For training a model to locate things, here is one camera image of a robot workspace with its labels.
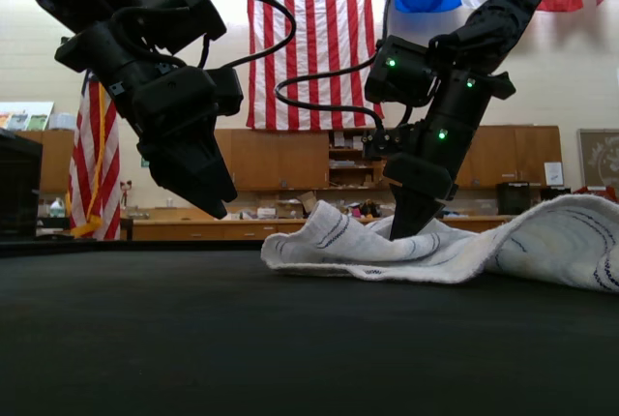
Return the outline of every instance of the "black mat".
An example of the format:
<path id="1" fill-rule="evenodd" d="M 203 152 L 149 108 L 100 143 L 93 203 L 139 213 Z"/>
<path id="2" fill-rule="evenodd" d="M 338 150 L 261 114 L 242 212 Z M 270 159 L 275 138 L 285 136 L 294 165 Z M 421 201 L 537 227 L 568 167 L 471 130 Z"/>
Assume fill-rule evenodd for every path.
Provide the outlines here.
<path id="1" fill-rule="evenodd" d="M 0 416 L 614 414 L 618 372 L 619 298 L 550 284 L 287 278 L 258 252 L 0 260 Z"/>

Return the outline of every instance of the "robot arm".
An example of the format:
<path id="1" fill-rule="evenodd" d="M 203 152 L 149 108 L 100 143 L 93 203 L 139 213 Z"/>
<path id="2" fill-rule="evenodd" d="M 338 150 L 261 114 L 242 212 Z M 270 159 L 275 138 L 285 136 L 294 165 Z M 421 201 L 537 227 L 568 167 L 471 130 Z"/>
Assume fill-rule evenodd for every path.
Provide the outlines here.
<path id="1" fill-rule="evenodd" d="M 233 69 L 202 71 L 176 53 L 225 26 L 210 0 L 37 0 L 76 35 L 56 52 L 69 68 L 89 70 L 139 137 L 162 187 L 216 217 L 236 197 L 214 139 L 218 115 L 239 111 L 243 94 Z M 517 44 L 542 0 L 488 0 L 455 32 L 429 47 L 391 36 L 380 44 L 366 97 L 407 109 L 431 102 L 427 117 L 366 133 L 365 154 L 388 158 L 397 210 L 391 237 L 418 233 L 454 197 L 455 180 L 492 97 L 515 91 L 492 75 Z"/>
<path id="2" fill-rule="evenodd" d="M 507 73 L 491 75 L 516 46 L 542 0 L 488 0 L 455 32 L 429 47 L 390 36 L 366 84 L 375 103 L 408 108 L 431 100 L 415 125 L 366 134 L 365 154 L 388 158 L 385 177 L 396 198 L 391 238 L 417 234 L 457 192 L 457 174 L 492 97 L 516 92 Z"/>
<path id="3" fill-rule="evenodd" d="M 139 137 L 154 180 L 211 215 L 236 191 L 214 129 L 243 99 L 232 68 L 203 71 L 157 52 L 176 53 L 226 32 L 210 0 L 36 0 L 75 36 L 56 52 L 72 70 L 100 81 Z"/>

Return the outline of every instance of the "white towel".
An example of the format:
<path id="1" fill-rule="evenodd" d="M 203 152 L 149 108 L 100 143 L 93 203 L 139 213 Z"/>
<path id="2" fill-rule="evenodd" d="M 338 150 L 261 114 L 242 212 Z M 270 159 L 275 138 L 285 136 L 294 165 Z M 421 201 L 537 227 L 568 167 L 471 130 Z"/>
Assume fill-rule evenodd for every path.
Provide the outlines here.
<path id="1" fill-rule="evenodd" d="M 262 259 L 286 274 L 459 283 L 488 270 L 619 293 L 619 205 L 600 197 L 562 196 L 482 234 L 432 221 L 392 242 L 392 220 L 363 226 L 320 201 L 299 232 L 268 237 Z"/>

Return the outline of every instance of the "wooden cabinet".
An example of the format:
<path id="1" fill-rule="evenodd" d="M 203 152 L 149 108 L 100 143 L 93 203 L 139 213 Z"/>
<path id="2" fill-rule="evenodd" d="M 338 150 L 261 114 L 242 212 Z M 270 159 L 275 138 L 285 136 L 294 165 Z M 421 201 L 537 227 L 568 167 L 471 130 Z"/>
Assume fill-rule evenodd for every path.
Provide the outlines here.
<path id="1" fill-rule="evenodd" d="M 556 126 L 515 128 L 518 180 L 545 186 L 544 163 L 562 162 Z"/>
<path id="2" fill-rule="evenodd" d="M 216 130 L 238 191 L 314 189 L 329 185 L 327 133 L 271 134 Z"/>
<path id="3" fill-rule="evenodd" d="M 477 130 L 471 144 L 471 187 L 494 187 L 517 180 L 516 139 L 514 129 L 487 126 Z"/>
<path id="4" fill-rule="evenodd" d="M 162 224 L 133 226 L 134 240 L 223 240 L 223 226 L 217 224 Z"/>
<path id="5" fill-rule="evenodd" d="M 276 224 L 229 224 L 223 227 L 224 240 L 264 240 L 276 234 Z"/>
<path id="6" fill-rule="evenodd" d="M 215 129 L 215 140 L 220 147 L 221 155 L 225 161 L 225 165 L 232 175 L 232 130 L 231 129 Z"/>
<path id="7" fill-rule="evenodd" d="M 278 134 L 233 130 L 230 174 L 237 190 L 280 188 L 279 139 Z"/>
<path id="8" fill-rule="evenodd" d="M 278 148 L 282 189 L 329 187 L 327 134 L 280 134 Z"/>
<path id="9" fill-rule="evenodd" d="M 473 180 L 473 164 L 471 163 L 471 152 L 469 151 L 457 174 L 456 184 L 466 189 L 473 186 Z"/>
<path id="10" fill-rule="evenodd" d="M 66 193 L 69 189 L 69 164 L 74 150 L 74 132 L 25 131 L 16 134 L 43 145 L 41 193 Z"/>

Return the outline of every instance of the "red and white stripes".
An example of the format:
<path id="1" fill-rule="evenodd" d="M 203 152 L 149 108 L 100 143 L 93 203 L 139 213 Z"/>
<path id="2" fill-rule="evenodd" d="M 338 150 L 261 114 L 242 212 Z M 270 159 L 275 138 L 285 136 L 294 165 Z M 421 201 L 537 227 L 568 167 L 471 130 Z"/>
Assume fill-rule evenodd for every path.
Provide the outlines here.
<path id="1" fill-rule="evenodd" d="M 72 234 L 118 239 L 121 195 L 116 107 L 99 82 L 86 80 L 70 166 Z"/>
<path id="2" fill-rule="evenodd" d="M 308 111 L 275 99 L 275 86 L 290 77 L 339 70 L 367 60 L 374 52 L 371 0 L 278 0 L 297 19 L 297 37 L 286 49 L 257 60 L 250 68 L 250 116 L 253 129 L 278 131 L 330 130 L 364 127 L 364 114 Z M 285 17 L 260 2 L 249 1 L 251 53 L 282 40 L 289 30 Z M 368 69 L 330 79 L 291 85 L 284 92 L 312 104 L 367 103 L 363 87 Z"/>

